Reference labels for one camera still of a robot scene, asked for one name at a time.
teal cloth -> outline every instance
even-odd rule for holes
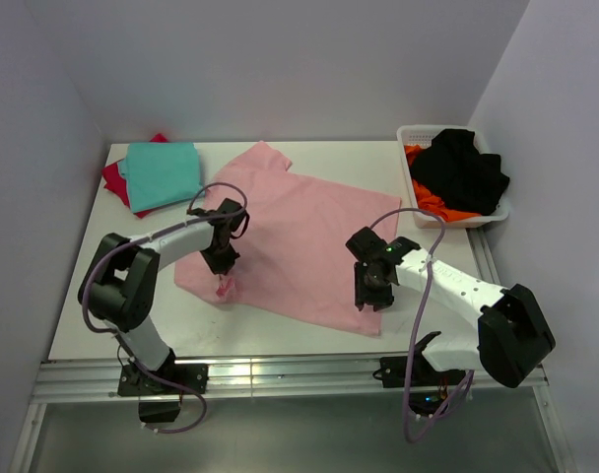
[[[191,199],[201,189],[199,154],[192,143],[132,143],[118,163],[131,212]]]

tabletop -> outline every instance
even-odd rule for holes
[[[214,174],[254,143],[196,143],[203,179]],[[311,175],[355,187],[400,196],[410,205],[401,154],[396,141],[273,142],[270,145],[291,159],[290,172]],[[107,163],[126,156],[128,145],[112,145]],[[112,359],[117,342],[108,334],[95,334],[84,325],[77,292],[102,237],[145,234],[184,219],[186,203],[158,210],[144,219],[135,217],[117,196],[100,183],[94,207],[61,311],[49,360]],[[437,230],[418,229],[411,214],[401,214],[398,235],[428,248]],[[465,230],[452,229],[436,256],[467,273],[477,275],[477,265]],[[394,288],[395,304],[383,312],[382,331],[367,337],[311,325],[243,304],[207,304],[179,289],[174,267],[160,272],[151,317],[161,336],[178,357],[257,357],[386,353],[406,351],[420,294]],[[420,333],[441,330],[463,333],[472,328],[456,313],[433,301]]]

white basket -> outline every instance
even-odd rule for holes
[[[418,207],[418,201],[416,199],[416,193],[414,192],[414,184],[411,180],[411,174],[409,172],[409,165],[407,165],[407,155],[405,154],[405,146],[420,145],[423,148],[428,148],[431,145],[431,140],[439,134],[440,131],[446,128],[456,128],[461,130],[471,130],[475,132],[475,147],[481,153],[489,153],[488,145],[484,135],[477,130],[467,128],[465,126],[453,126],[453,125],[413,125],[413,126],[401,126],[396,132],[398,136],[398,143],[400,144],[400,155],[402,157],[402,163],[405,171],[405,181],[407,183],[407,192],[409,193],[409,200],[411,205],[415,208]],[[458,222],[447,223],[446,226],[455,229],[475,229],[481,227],[488,222],[498,222],[505,220],[509,214],[509,203],[507,198],[503,195],[500,198],[497,209],[492,215],[483,215],[481,217],[471,217],[470,219],[460,220]],[[428,217],[418,212],[414,213],[414,222],[420,229],[436,229],[439,227],[439,223],[433,217]]]

red cloth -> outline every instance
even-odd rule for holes
[[[153,137],[151,143],[169,143],[169,141],[162,133],[158,133]],[[131,205],[129,204],[129,195],[126,193],[126,180],[122,178],[118,171],[118,163],[119,161],[116,161],[102,170],[102,177],[106,181],[104,188],[120,197],[122,203],[128,208],[131,208]],[[135,216],[142,219],[151,212],[153,212],[153,209],[143,210],[142,212],[136,213]]]

gray wall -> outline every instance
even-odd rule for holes
[[[599,472],[599,0],[532,0],[472,124],[513,179],[488,232],[499,273],[539,297],[566,433]]]
[[[102,139],[19,0],[0,0],[0,472],[96,190]]]
[[[471,116],[528,0],[27,0],[106,137],[393,138]]]

